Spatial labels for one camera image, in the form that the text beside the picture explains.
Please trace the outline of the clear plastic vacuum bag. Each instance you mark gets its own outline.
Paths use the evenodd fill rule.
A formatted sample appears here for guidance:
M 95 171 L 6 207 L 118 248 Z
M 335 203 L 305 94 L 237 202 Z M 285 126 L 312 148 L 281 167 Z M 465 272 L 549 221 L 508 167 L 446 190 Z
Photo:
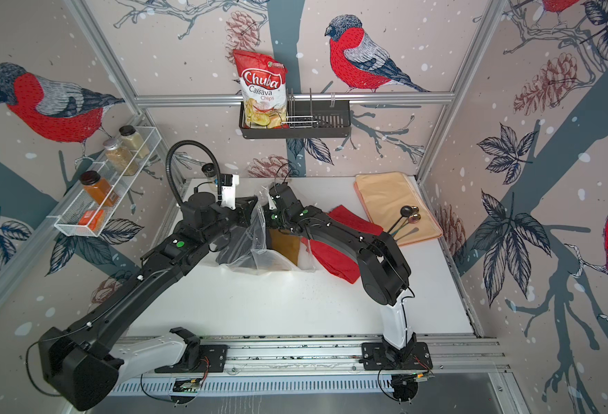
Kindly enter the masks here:
M 259 196 L 237 198 L 235 207 L 213 204 L 202 213 L 202 232 L 214 263 L 240 274 L 312 272 L 312 255 L 300 251 L 300 238 L 268 227 L 271 210 Z

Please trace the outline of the red trousers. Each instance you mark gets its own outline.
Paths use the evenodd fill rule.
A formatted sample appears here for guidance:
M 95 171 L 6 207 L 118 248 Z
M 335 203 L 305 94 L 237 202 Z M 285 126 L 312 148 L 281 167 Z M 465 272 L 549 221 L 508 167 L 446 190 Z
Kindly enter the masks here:
M 383 233 L 383 227 L 359 217 L 343 205 L 330 210 L 328 216 L 359 232 L 372 236 L 379 236 Z M 343 279 L 349 284 L 355 284 L 360 279 L 357 250 L 361 248 L 361 244 L 358 244 L 355 238 L 346 234 L 342 235 L 341 232 L 333 237 L 316 234 L 312 234 L 312 237 L 312 240 L 303 239 L 301 242 L 307 246 L 307 251 L 329 274 Z

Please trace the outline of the black trousers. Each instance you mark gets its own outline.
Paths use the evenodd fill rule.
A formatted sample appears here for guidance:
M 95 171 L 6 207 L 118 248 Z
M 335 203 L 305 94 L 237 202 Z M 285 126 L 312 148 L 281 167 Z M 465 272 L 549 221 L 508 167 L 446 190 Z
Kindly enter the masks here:
M 257 269 L 257 257 L 265 247 L 265 233 L 261 227 L 236 227 L 230 233 L 228 245 L 217 256 L 216 263 L 228 267 Z

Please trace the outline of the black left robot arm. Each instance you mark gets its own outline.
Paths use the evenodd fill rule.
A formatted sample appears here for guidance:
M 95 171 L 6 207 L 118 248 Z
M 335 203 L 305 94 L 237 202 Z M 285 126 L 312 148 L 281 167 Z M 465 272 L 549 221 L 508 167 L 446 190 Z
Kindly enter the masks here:
M 186 276 L 211 251 L 210 246 L 234 227 L 248 227 L 258 198 L 238 198 L 223 207 L 212 193 L 195 193 L 181 205 L 174 232 L 142 258 L 137 275 L 128 279 L 102 305 L 64 331 L 51 328 L 39 339 L 43 378 L 79 411 L 109 395 L 125 377 L 162 367 L 185 372 L 211 371 L 200 354 L 200 339 L 188 329 L 121 352 L 112 348 L 131 324 L 158 297 Z

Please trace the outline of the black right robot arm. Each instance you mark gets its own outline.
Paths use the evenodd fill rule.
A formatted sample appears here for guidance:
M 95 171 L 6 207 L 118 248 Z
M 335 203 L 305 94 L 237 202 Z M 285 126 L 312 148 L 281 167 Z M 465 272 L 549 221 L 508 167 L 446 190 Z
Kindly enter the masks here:
M 382 338 L 390 348 L 412 348 L 416 334 L 409 329 L 405 300 L 413 298 L 411 269 L 393 236 L 362 232 L 341 224 L 313 205 L 302 205 L 287 183 L 269 188 L 274 209 L 268 224 L 309 242 L 322 243 L 357 264 L 367 295 L 381 306 Z

